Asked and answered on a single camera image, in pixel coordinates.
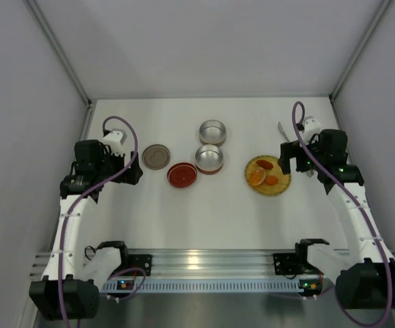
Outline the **dark red fried piece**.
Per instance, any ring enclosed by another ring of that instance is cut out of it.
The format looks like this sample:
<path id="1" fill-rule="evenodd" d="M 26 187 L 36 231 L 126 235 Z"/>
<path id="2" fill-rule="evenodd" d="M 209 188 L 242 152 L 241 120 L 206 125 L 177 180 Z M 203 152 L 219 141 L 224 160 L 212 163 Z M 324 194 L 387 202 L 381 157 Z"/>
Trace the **dark red fried piece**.
<path id="1" fill-rule="evenodd" d="M 265 170 L 272 170 L 273 169 L 273 164 L 269 161 L 263 160 L 263 159 L 259 159 L 256 161 L 256 164 L 265 169 Z"/>

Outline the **sesame burger bun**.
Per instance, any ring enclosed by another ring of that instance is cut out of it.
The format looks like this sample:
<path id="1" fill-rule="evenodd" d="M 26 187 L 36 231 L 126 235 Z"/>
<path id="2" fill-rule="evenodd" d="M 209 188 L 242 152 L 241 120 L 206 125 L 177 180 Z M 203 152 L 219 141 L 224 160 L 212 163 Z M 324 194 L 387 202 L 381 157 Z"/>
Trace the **sesame burger bun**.
<path id="1" fill-rule="evenodd" d="M 265 181 L 266 177 L 267 171 L 262 167 L 257 167 L 249 174 L 248 182 L 252 187 L 257 187 Z"/>

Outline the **red round lid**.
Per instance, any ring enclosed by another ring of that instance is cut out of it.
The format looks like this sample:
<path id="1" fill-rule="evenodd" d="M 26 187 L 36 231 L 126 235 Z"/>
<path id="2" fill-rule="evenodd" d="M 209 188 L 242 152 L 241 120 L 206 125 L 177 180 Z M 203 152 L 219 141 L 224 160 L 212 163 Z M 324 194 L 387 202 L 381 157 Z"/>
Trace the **red round lid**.
<path id="1" fill-rule="evenodd" d="M 167 171 L 167 181 L 175 188 L 186 188 L 191 186 L 198 175 L 194 165 L 190 163 L 177 163 Z"/>

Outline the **orange fried chicken piece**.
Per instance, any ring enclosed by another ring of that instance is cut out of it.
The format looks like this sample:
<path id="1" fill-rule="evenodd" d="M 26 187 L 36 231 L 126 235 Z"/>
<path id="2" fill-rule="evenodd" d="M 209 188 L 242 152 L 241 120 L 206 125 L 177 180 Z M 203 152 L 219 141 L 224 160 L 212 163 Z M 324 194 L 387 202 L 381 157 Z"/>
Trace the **orange fried chicken piece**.
<path id="1" fill-rule="evenodd" d="M 274 176 L 274 175 L 269 175 L 269 176 L 267 176 L 265 178 L 265 182 L 268 185 L 273 186 L 273 185 L 276 185 L 279 182 L 279 178 L 277 176 Z"/>

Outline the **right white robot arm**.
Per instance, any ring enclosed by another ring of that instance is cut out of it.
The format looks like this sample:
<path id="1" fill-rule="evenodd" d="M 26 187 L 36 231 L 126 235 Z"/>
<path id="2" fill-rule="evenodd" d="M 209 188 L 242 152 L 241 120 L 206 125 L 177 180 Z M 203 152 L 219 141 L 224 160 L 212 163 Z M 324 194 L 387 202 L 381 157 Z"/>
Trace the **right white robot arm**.
<path id="1" fill-rule="evenodd" d="M 366 199 L 364 179 L 348 163 L 345 132 L 324 129 L 305 141 L 282 143 L 279 166 L 290 173 L 296 160 L 298 172 L 316 171 L 333 205 L 348 243 L 341 256 L 321 238 L 302 239 L 295 245 L 300 263 L 324 273 L 335 285 L 346 310 L 395 308 L 395 258 L 385 246 Z"/>

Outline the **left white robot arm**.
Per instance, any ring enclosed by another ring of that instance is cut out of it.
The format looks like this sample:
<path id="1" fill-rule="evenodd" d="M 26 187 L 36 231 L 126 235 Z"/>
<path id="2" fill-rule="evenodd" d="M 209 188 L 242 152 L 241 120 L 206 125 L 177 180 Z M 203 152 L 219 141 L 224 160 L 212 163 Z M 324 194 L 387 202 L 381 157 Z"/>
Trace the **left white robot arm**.
<path id="1" fill-rule="evenodd" d="M 29 287 L 29 296 L 47 320 L 60 320 L 67 327 L 72 320 L 93 318 L 100 303 L 100 290 L 112 277 L 141 273 L 130 264 L 122 241 L 103 241 L 94 257 L 84 263 L 94 227 L 94 209 L 108 182 L 139 182 L 142 170 L 138 152 L 129 161 L 98 140 L 78 141 L 70 174 L 60 184 L 60 216 L 53 250 L 42 277 Z"/>

